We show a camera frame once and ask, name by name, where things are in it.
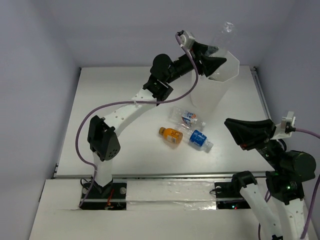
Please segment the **crushed clear plastic bottle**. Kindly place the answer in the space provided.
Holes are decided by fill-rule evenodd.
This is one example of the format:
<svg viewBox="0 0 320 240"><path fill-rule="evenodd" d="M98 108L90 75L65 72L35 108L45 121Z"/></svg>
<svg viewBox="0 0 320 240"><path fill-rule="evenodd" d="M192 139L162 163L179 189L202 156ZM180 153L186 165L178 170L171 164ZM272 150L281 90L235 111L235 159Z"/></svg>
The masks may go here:
<svg viewBox="0 0 320 240"><path fill-rule="evenodd" d="M210 44L212 48L210 49L211 53L209 56L223 58L232 46L235 35L236 26L233 23L226 21L214 35Z"/></svg>

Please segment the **clear bottle blue label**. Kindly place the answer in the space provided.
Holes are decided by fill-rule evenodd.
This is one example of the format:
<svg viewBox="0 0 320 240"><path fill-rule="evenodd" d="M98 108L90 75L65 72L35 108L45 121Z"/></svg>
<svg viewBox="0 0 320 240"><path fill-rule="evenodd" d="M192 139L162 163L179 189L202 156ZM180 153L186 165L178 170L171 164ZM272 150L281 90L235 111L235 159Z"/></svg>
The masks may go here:
<svg viewBox="0 0 320 240"><path fill-rule="evenodd" d="M214 144L208 137L197 129L188 128L184 125L178 125L175 129L183 134L182 140L188 145L199 151L210 152Z"/></svg>

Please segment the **clear bottle orange-blue label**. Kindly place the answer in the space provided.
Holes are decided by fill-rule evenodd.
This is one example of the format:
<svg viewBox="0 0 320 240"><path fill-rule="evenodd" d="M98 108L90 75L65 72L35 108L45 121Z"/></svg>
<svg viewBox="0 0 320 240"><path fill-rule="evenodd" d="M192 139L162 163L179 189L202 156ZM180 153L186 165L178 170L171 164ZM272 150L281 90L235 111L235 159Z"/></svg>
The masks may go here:
<svg viewBox="0 0 320 240"><path fill-rule="evenodd" d="M206 122L197 114L177 106L170 109L168 118L171 122L184 125L190 129L203 129L206 126Z"/></svg>

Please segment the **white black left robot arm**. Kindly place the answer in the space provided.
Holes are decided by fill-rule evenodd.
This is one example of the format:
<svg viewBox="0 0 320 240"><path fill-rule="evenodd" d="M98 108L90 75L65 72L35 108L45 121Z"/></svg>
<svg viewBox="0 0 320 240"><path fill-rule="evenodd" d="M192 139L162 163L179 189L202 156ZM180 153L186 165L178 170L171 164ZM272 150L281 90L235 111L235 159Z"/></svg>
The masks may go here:
<svg viewBox="0 0 320 240"><path fill-rule="evenodd" d="M87 141L97 160L88 192L104 198L113 190L112 160L121 146L118 137L122 131L145 112L161 104L170 103L168 96L173 88L170 83L195 71L196 77L212 75L227 62L226 57L214 53L207 55L210 47L198 42L190 47L181 47L184 55L173 61L165 54L157 55L152 62L150 76L139 92L128 101L117 102L115 112L99 117L94 115L89 122Z"/></svg>

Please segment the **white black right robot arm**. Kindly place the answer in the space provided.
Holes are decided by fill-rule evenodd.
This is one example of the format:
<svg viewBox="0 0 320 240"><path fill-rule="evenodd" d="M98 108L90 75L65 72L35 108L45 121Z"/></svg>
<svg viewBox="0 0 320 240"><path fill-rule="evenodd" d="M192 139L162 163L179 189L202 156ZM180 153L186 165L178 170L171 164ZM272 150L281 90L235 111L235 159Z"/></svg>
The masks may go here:
<svg viewBox="0 0 320 240"><path fill-rule="evenodd" d="M277 213L273 214L266 199L259 193L258 182L250 171L235 173L225 183L220 194L241 196L248 203L268 240L306 240L312 212L304 214L303 183L313 180L316 160L309 153L287 151L284 138L292 136L295 116L289 112L279 124L271 119L244 121L227 118L224 122L235 143L244 151L256 150L272 167L266 171L266 186L274 200Z"/></svg>

